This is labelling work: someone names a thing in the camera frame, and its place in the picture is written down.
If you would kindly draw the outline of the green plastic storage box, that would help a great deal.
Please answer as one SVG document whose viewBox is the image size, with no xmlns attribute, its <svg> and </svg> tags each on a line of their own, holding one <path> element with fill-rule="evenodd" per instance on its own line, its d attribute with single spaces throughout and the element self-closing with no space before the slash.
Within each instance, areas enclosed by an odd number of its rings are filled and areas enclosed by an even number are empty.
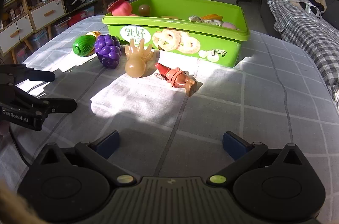
<svg viewBox="0 0 339 224">
<path fill-rule="evenodd" d="M 202 58 L 223 66 L 236 64 L 242 42 L 250 32 L 241 7 L 212 0 L 135 0 L 130 16 L 106 14 L 109 33 L 126 44 Z M 217 14 L 222 21 L 202 17 Z"/>
</svg>

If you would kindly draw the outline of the plaid sofa blanket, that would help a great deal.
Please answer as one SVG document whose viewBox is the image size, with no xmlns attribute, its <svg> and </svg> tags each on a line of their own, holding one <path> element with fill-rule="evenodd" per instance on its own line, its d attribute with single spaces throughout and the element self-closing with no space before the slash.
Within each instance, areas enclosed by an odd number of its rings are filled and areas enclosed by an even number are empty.
<svg viewBox="0 0 339 224">
<path fill-rule="evenodd" d="M 338 29 L 291 0 L 267 0 L 267 4 L 274 17 L 273 30 L 308 54 L 338 104 Z"/>
</svg>

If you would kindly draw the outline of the wooden white drawer cabinet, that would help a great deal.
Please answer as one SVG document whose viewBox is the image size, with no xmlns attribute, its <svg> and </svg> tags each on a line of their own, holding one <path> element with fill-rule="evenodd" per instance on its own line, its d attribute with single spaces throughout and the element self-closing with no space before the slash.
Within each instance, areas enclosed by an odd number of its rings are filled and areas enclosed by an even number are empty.
<svg viewBox="0 0 339 224">
<path fill-rule="evenodd" d="M 29 36 L 42 28 L 50 27 L 53 22 L 69 14 L 65 9 L 64 1 L 47 0 L 29 10 L 26 0 L 7 0 L 3 5 L 6 9 L 9 10 L 14 3 L 21 2 L 22 11 L 8 25 L 1 28 L 1 55 L 11 53 L 21 42 L 31 48 L 28 43 Z"/>
</svg>

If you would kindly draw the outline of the pink toy mushroom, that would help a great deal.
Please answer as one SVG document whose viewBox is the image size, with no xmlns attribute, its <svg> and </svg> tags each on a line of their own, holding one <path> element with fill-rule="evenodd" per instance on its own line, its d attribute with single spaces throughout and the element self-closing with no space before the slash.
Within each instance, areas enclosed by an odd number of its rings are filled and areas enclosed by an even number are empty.
<svg viewBox="0 0 339 224">
<path fill-rule="evenodd" d="M 113 16 L 130 16 L 132 14 L 133 7 L 126 0 L 117 0 L 111 3 L 107 8 Z"/>
</svg>

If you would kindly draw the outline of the green toy vegetable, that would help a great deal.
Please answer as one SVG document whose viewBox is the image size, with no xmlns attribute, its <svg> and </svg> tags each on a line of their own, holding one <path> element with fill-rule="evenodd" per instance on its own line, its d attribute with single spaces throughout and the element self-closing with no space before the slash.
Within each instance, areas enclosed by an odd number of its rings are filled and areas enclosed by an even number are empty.
<svg viewBox="0 0 339 224">
<path fill-rule="evenodd" d="M 93 35 L 79 36 L 73 43 L 72 50 L 79 57 L 88 56 L 94 49 L 96 37 Z"/>
</svg>

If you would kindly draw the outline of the red brown toy figure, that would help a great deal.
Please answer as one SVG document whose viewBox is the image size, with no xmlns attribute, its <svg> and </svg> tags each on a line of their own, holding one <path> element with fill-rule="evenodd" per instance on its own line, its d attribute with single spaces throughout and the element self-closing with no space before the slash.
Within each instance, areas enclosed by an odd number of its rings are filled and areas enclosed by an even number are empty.
<svg viewBox="0 0 339 224">
<path fill-rule="evenodd" d="M 180 68 L 171 69 L 158 62 L 155 63 L 155 68 L 158 70 L 155 73 L 157 78 L 167 81 L 174 88 L 184 89 L 188 97 L 196 91 L 197 81 Z"/>
</svg>

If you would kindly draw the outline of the orange toy fruit slice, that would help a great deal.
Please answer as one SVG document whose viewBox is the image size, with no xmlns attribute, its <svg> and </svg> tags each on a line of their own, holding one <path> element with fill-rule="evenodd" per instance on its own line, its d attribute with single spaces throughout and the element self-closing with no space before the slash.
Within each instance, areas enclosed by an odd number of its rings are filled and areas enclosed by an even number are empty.
<svg viewBox="0 0 339 224">
<path fill-rule="evenodd" d="M 223 17 L 217 14 L 211 14 L 211 15 L 206 15 L 204 17 L 202 17 L 203 20 L 205 21 L 210 21 L 210 20 L 218 20 L 218 21 L 222 21 Z"/>
</svg>

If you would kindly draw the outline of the tan toy hand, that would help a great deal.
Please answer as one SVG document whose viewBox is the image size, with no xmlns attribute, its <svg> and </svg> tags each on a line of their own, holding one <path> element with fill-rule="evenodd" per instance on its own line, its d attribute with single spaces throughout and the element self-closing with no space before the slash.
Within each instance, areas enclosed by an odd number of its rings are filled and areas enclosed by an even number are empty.
<svg viewBox="0 0 339 224">
<path fill-rule="evenodd" d="M 125 72 L 132 78 L 140 78 L 147 69 L 147 62 L 153 58 L 152 45 L 144 48 L 145 39 L 141 38 L 139 45 L 135 45 L 135 40 L 131 39 L 130 44 L 125 45 L 125 55 L 127 62 Z"/>
</svg>

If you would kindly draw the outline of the purple toy grapes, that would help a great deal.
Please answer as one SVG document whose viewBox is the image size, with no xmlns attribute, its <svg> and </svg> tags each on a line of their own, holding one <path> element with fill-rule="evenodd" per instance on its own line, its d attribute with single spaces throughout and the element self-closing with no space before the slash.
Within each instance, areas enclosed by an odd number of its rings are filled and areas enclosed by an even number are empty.
<svg viewBox="0 0 339 224">
<path fill-rule="evenodd" d="M 101 64 L 108 69 L 115 69 L 120 61 L 122 48 L 119 39 L 110 34 L 97 37 L 95 44 L 95 54 Z"/>
</svg>

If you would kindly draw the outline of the grey checked table cloth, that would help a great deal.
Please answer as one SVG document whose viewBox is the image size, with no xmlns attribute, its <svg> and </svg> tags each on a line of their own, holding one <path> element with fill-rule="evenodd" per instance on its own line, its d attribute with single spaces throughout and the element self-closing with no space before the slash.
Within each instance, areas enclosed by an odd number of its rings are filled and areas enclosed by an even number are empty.
<svg viewBox="0 0 339 224">
<path fill-rule="evenodd" d="M 139 176 L 207 178 L 232 162 L 222 148 L 226 131 L 270 148 L 298 145 L 326 190 L 319 215 L 338 222 L 338 111 L 307 54 L 293 44 L 252 31 L 233 68 L 206 59 L 157 52 L 156 60 L 194 76 L 197 91 L 187 97 L 149 68 L 143 78 L 125 73 L 125 57 L 115 69 L 95 55 L 76 56 L 74 40 L 87 32 L 108 32 L 102 17 L 73 25 L 25 62 L 53 71 L 52 83 L 25 81 L 20 88 L 37 97 L 72 98 L 75 112 L 50 115 L 39 132 L 12 125 L 21 146 L 1 140 L 1 178 L 17 188 L 48 142 L 71 147 L 118 131 L 121 145 L 110 161 Z"/>
</svg>

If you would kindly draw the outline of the black white clothing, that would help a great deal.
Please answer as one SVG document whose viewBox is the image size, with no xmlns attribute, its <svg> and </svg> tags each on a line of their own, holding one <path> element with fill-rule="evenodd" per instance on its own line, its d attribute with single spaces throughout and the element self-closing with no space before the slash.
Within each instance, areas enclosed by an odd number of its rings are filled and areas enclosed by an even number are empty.
<svg viewBox="0 0 339 224">
<path fill-rule="evenodd" d="M 316 0 L 297 0 L 307 13 L 315 15 L 317 18 L 321 18 L 321 14 L 324 12 L 324 6 Z"/>
</svg>

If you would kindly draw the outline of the dark grey sofa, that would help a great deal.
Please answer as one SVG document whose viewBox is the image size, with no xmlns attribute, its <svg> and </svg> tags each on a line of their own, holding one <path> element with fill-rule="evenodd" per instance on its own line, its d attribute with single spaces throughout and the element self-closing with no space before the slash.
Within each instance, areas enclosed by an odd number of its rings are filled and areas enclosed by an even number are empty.
<svg viewBox="0 0 339 224">
<path fill-rule="evenodd" d="M 327 10 L 322 15 L 322 17 L 330 23 L 333 27 L 338 29 L 338 0 L 326 0 Z M 267 31 L 267 34 L 275 38 L 281 39 L 281 35 L 274 29 L 275 18 L 270 11 L 267 0 L 263 0 L 260 6 L 260 16 L 263 20 L 264 27 Z"/>
</svg>

